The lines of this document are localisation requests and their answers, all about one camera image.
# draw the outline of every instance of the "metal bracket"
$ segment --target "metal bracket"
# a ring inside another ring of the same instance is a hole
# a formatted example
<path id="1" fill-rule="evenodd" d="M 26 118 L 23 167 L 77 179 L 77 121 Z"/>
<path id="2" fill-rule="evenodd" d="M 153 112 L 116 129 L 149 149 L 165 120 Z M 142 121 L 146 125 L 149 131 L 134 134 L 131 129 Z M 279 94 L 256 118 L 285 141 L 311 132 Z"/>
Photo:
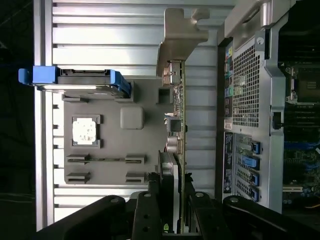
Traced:
<path id="1" fill-rule="evenodd" d="M 209 32 L 199 30 L 197 22 L 208 19 L 208 9 L 193 10 L 191 18 L 185 18 L 182 8 L 167 8 L 164 11 L 164 40 L 158 49 L 156 75 L 163 76 L 164 68 L 173 60 L 185 61 L 199 43 L 208 41 Z"/>
<path id="2" fill-rule="evenodd" d="M 167 87 L 181 84 L 181 68 L 180 61 L 170 62 L 169 66 L 163 69 L 162 86 Z"/>
<path id="3" fill-rule="evenodd" d="M 238 50 L 256 31 L 269 29 L 295 4 L 291 0 L 239 0 L 224 21 L 224 37 Z"/>

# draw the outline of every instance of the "metal frame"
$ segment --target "metal frame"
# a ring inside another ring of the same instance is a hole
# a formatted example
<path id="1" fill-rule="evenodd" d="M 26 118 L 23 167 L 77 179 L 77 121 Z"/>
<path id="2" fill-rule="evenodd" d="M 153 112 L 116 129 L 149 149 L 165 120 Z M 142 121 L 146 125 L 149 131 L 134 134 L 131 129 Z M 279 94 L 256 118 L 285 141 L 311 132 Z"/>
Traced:
<path id="1" fill-rule="evenodd" d="M 156 75 L 162 77 L 169 61 L 186 61 L 199 43 L 208 41 L 209 32 L 199 30 L 197 22 L 208 19 L 210 12 L 196 8 L 191 18 L 185 18 L 183 8 L 167 8 L 164 11 L 164 40 L 159 45 Z"/>
<path id="2" fill-rule="evenodd" d="M 52 1 L 34 0 L 34 65 L 52 65 Z M 34 90 L 36 229 L 54 222 L 52 93 Z"/>
<path id="3" fill-rule="evenodd" d="M 132 240 L 231 240 L 233 236 L 305 239 L 319 234 L 312 227 L 242 197 L 229 196 L 221 204 L 204 192 L 196 192 L 192 184 L 183 199 L 188 209 L 189 233 L 167 233 L 162 229 L 164 207 L 170 204 L 171 197 L 161 194 L 160 176 L 152 175 L 148 191 L 139 193 L 137 199 L 126 202 L 117 195 L 106 196 L 42 229 L 32 239 L 97 239 L 101 235 Z"/>
<path id="4" fill-rule="evenodd" d="M 161 18 L 163 10 L 168 6 L 178 6 L 185 9 L 186 15 L 191 15 L 191 6 L 203 5 L 209 8 L 211 15 L 215 17 L 199 23 L 204 28 L 209 27 L 209 42 L 194 51 L 186 67 L 186 72 L 191 77 L 186 80 L 187 86 L 192 86 L 192 89 L 187 89 L 190 96 L 187 104 L 191 108 L 186 112 L 186 117 L 190 124 L 187 144 L 190 164 L 188 171 L 193 173 L 195 186 L 199 191 L 212 194 L 214 183 L 211 176 L 214 174 L 214 159 L 209 156 L 209 153 L 215 149 L 215 122 L 211 121 L 216 105 L 212 97 L 216 94 L 214 87 L 216 73 L 215 68 L 212 68 L 216 65 L 215 28 L 223 22 L 227 12 L 234 6 L 234 1 L 165 0 L 159 4 L 159 1 L 156 0 L 33 0 L 33 3 L 35 65 L 57 64 L 57 67 L 75 70 L 103 70 L 108 65 L 125 76 L 143 78 L 147 76 L 150 79 L 156 79 L 154 76 L 158 50 L 156 45 L 163 39 L 159 38 L 159 35 L 163 37 L 163 32 L 160 31 L 159 34 L 157 32 L 160 29 L 159 26 L 163 25 Z M 98 17 L 96 10 L 101 11 L 104 17 Z M 81 25 L 81 27 L 85 26 L 84 29 L 94 33 L 91 35 L 99 34 L 99 29 L 91 28 L 90 24 L 112 26 L 102 32 L 98 39 L 74 38 L 73 36 L 83 36 L 82 29 L 77 23 L 89 24 Z M 152 34 L 148 37 L 143 36 L 148 29 L 153 30 Z M 136 37 L 130 38 L 132 33 L 137 33 Z M 104 38 L 105 34 L 114 37 Z M 86 59 L 80 59 L 82 62 L 79 63 L 77 56 L 72 58 L 71 54 L 78 52 L 78 49 L 74 47 L 80 47 L 81 56 L 84 53 L 92 56 L 90 55 L 94 50 L 92 46 L 95 45 L 103 45 L 103 48 L 94 51 L 102 53 L 97 59 L 87 60 L 88 57 L 86 57 Z M 37 230 L 80 210 L 103 196 L 116 194 L 127 200 L 133 192 L 147 189 L 146 185 L 67 185 L 64 181 L 63 123 L 59 122 L 63 118 L 64 108 L 61 95 L 35 90 L 34 101 Z M 199 111 L 200 116 L 207 117 L 208 115 L 208 119 L 198 123 L 194 117 L 194 111 Z M 197 159 L 199 151 L 204 151 L 206 154 L 203 157 L 203 163 Z M 204 163 L 209 160 L 211 161 L 210 168 L 207 169 L 208 166 L 204 166 Z"/>
<path id="5" fill-rule="evenodd" d="M 230 37 L 233 38 L 233 60 L 252 45 L 255 47 L 255 54 L 260 57 L 259 125 L 248 127 L 233 124 L 231 130 L 224 130 L 246 135 L 253 141 L 260 142 L 261 154 L 257 156 L 260 158 L 259 204 L 279 213 L 282 211 L 284 131 L 283 127 L 273 128 L 273 115 L 275 112 L 280 113 L 283 123 L 286 79 L 278 69 L 278 42 L 279 30 L 287 23 L 288 10 L 294 4 L 295 1 L 291 0 L 241 0 L 218 31 L 218 44 L 221 49 Z M 240 177 L 236 173 L 237 154 L 233 154 L 233 157 L 232 193 L 236 194 L 238 188 L 235 183 Z"/>

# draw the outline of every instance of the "mesh vent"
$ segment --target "mesh vent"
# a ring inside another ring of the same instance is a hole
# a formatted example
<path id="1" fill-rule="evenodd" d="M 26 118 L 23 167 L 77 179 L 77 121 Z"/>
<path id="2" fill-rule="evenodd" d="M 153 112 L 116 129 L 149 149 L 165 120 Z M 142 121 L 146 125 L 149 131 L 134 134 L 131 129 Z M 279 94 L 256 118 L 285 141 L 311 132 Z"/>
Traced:
<path id="1" fill-rule="evenodd" d="M 251 137 L 246 136 L 246 135 L 241 135 L 241 134 L 236 134 L 235 135 L 235 140 L 238 143 L 246 144 L 246 145 L 250 145 L 250 143 L 251 143 Z"/>
<path id="2" fill-rule="evenodd" d="M 240 197 L 243 197 L 243 198 L 245 197 L 245 196 L 243 196 L 243 194 L 242 194 L 241 192 L 239 192 L 239 191 L 236 191 L 235 195 L 240 196 Z"/>
<path id="3" fill-rule="evenodd" d="M 245 184 L 243 184 L 240 180 L 236 181 L 236 186 L 243 191 L 245 194 L 250 195 L 251 191 L 250 188 L 248 186 L 246 186 Z"/>
<path id="4" fill-rule="evenodd" d="M 233 66 L 233 124 L 257 128 L 260 56 L 255 46 L 236 57 Z"/>
<path id="5" fill-rule="evenodd" d="M 241 171 L 240 169 L 237 169 L 236 174 L 237 174 L 240 178 L 242 178 L 243 180 L 245 180 L 247 183 L 250 183 L 250 181 L 251 181 L 250 175 L 247 174 L 246 172 Z"/>
<path id="6" fill-rule="evenodd" d="M 242 154 L 242 155 L 246 155 L 246 156 L 252 156 L 252 152 L 250 150 L 242 148 L 240 146 L 235 146 L 235 152 L 237 154 Z"/>

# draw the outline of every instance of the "circuit board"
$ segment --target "circuit board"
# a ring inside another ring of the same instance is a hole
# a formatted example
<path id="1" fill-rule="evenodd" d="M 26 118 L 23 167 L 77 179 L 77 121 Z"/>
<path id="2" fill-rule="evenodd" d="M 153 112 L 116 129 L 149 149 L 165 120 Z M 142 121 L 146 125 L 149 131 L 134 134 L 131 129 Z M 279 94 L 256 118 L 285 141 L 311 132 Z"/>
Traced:
<path id="1" fill-rule="evenodd" d="M 291 208 L 320 196 L 320 98 L 313 77 L 319 68 L 295 63 L 281 69 L 286 76 L 282 203 Z"/>
<path id="2" fill-rule="evenodd" d="M 166 113 L 164 122 L 168 131 L 168 139 L 164 150 L 174 153 L 180 165 L 181 174 L 181 198 L 185 194 L 185 173 L 186 173 L 186 75 L 185 62 L 173 61 L 169 68 L 165 69 L 162 79 L 164 87 L 173 90 L 173 112 Z M 181 202 L 181 219 L 184 219 L 184 201 Z"/>

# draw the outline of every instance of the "metal side panel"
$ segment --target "metal side panel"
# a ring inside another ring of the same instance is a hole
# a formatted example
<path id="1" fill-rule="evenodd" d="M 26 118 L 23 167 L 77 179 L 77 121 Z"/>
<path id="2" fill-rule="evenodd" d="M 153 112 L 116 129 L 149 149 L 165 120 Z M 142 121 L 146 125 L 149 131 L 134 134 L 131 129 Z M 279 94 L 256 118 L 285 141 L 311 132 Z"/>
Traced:
<path id="1" fill-rule="evenodd" d="M 155 79 L 164 10 L 210 8 L 200 21 L 209 41 L 186 62 L 187 171 L 198 191 L 214 193 L 217 29 L 234 0 L 34 0 L 34 63 L 64 69 L 114 69 L 124 76 Z M 116 194 L 129 198 L 147 186 L 67 185 L 64 181 L 64 124 L 61 95 L 35 91 L 37 230 Z"/>
<path id="2" fill-rule="evenodd" d="M 278 68 L 278 43 L 279 30 L 287 21 L 288 15 L 285 15 L 270 29 L 268 55 L 260 46 L 265 42 L 264 31 L 257 31 L 232 55 L 233 193 L 244 195 L 237 184 L 237 179 L 242 179 L 238 183 L 244 181 L 251 185 L 246 188 L 240 184 L 242 191 L 251 189 L 258 195 L 254 197 L 256 202 L 279 213 L 282 211 L 284 132 L 283 127 L 274 126 L 273 117 L 278 114 L 281 122 L 284 121 L 286 79 Z M 250 151 L 251 141 L 259 142 L 259 154 Z M 248 183 L 251 182 L 248 175 L 239 169 L 239 165 L 243 165 L 242 156 L 252 155 L 259 159 L 259 167 L 247 170 L 258 176 L 258 186 Z"/>

